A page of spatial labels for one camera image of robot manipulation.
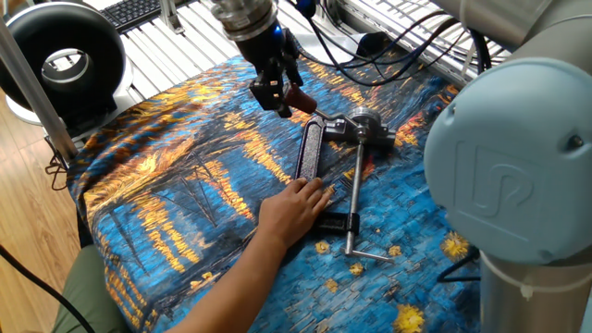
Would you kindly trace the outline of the person's right hand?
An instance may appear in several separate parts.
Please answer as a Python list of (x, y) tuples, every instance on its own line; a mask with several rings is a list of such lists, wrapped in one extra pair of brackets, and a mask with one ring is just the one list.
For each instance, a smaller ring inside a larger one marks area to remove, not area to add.
[(287, 250), (312, 228), (332, 194), (320, 178), (295, 179), (279, 194), (263, 200), (256, 235)]

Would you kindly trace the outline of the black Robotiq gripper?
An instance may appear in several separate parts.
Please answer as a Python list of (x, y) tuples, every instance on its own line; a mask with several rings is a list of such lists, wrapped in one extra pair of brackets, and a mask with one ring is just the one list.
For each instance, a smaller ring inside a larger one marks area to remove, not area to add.
[[(275, 59), (284, 67), (291, 83), (303, 86), (303, 80), (298, 70), (297, 60), (300, 56), (294, 35), (288, 28), (272, 25), (261, 34), (241, 42), (236, 42), (245, 60), (255, 66), (257, 72), (262, 71), (271, 60)], [(274, 111), (282, 118), (292, 116), (285, 100), (283, 79), (258, 75), (249, 85), (249, 89), (266, 111)]]

